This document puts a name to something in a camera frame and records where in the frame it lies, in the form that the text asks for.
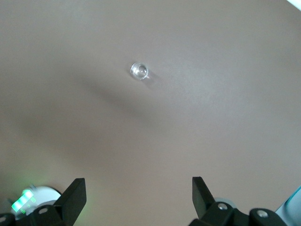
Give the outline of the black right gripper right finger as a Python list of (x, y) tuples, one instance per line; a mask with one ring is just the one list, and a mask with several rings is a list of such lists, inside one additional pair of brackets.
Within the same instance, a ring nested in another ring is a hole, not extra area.
[(247, 226), (249, 216), (224, 201), (216, 201), (202, 177), (192, 178), (192, 201), (198, 218), (190, 226)]

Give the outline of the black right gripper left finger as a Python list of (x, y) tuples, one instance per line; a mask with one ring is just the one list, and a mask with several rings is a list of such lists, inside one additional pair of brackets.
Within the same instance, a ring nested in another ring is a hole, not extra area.
[(72, 226), (87, 202), (84, 178), (75, 179), (53, 204), (44, 204), (30, 214), (32, 226)]

